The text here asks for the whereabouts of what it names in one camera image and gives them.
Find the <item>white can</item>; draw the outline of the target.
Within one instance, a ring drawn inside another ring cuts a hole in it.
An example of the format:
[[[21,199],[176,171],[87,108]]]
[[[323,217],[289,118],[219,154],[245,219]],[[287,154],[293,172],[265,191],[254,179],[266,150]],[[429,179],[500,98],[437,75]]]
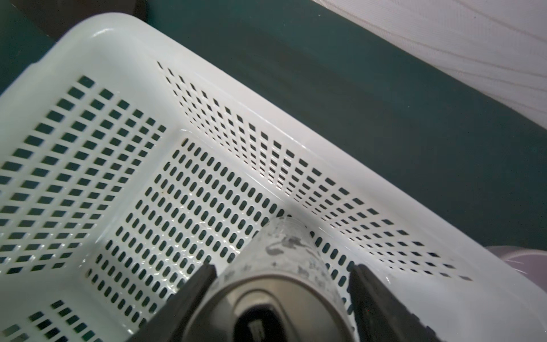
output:
[[[303,222],[272,219],[214,280],[184,341],[353,341],[343,301]]]

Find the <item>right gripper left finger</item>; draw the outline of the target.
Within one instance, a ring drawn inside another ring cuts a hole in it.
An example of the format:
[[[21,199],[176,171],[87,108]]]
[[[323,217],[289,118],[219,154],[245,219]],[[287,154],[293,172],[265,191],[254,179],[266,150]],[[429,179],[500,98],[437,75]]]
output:
[[[166,304],[128,341],[181,341],[193,313],[217,278],[214,265],[205,264],[167,300]]]

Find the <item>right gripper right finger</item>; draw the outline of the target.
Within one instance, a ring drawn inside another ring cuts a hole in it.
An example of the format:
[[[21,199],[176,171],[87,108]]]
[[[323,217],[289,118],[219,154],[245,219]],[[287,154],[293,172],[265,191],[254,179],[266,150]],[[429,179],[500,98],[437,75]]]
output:
[[[361,341],[440,340],[366,265],[351,268],[349,293]]]

